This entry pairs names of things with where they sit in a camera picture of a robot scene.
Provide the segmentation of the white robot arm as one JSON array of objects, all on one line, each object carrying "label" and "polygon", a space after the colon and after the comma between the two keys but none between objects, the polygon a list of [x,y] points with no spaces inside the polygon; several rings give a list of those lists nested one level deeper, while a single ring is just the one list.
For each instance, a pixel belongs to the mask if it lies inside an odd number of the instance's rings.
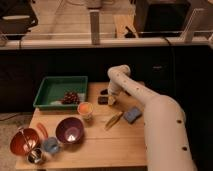
[{"label": "white robot arm", "polygon": [[185,128],[185,112],[173,98],[130,78],[128,65],[108,69],[108,93],[127,91],[143,106],[148,171],[197,171]]}]

